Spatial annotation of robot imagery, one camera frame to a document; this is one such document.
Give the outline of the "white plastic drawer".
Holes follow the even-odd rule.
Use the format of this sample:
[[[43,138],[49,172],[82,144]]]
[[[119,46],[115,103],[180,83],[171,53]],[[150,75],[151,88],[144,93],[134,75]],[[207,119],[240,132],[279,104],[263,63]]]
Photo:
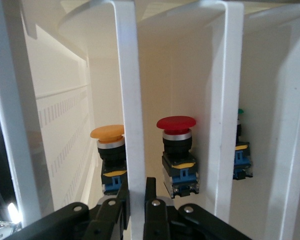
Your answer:
[[[145,156],[137,21],[132,0],[90,0],[60,21],[59,33],[89,59],[109,56],[116,44],[130,191],[131,240],[143,239]]]
[[[232,184],[230,224],[292,240],[300,197],[300,4],[246,2],[239,106],[253,177]]]
[[[198,159],[200,192],[177,197],[229,220],[239,98],[244,6],[201,0],[137,25],[146,175],[167,195],[161,162],[168,116],[196,119],[192,153]]]

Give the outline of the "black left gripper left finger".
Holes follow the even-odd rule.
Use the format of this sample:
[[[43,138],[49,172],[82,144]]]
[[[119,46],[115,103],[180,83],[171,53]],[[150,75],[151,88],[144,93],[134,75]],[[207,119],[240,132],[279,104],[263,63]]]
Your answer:
[[[123,181],[116,196],[92,209],[74,202],[12,235],[12,240],[123,240],[130,217],[129,190]]]

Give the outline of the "yellow mushroom push button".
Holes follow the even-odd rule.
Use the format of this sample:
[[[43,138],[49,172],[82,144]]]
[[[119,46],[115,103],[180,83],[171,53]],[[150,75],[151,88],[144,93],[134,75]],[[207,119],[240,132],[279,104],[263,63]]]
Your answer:
[[[102,160],[101,182],[103,194],[116,195],[127,179],[124,126],[121,124],[98,127],[90,137],[97,140],[99,156]]]

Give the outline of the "red mushroom push button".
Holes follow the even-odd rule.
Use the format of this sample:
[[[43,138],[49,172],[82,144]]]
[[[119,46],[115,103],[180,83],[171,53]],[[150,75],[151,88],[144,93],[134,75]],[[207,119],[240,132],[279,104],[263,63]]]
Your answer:
[[[169,116],[160,119],[157,127],[163,130],[164,151],[162,164],[164,185],[173,199],[199,193],[199,171],[197,159],[190,153],[192,147],[191,128],[196,120],[189,116]]]

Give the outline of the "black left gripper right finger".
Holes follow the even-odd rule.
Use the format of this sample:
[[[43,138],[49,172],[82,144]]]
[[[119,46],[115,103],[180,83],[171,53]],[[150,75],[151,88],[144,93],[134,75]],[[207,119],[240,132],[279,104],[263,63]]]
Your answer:
[[[156,195],[156,178],[147,177],[143,240],[252,240],[200,206],[178,209]]]

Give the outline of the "green push button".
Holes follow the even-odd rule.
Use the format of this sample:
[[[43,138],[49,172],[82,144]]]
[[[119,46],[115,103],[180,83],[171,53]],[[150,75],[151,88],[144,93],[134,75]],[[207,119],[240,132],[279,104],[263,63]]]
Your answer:
[[[249,142],[244,142],[240,140],[242,134],[242,126],[240,123],[239,116],[243,113],[244,111],[241,108],[239,108],[237,117],[236,145],[233,168],[233,179],[237,181],[253,177],[253,162],[250,159]]]

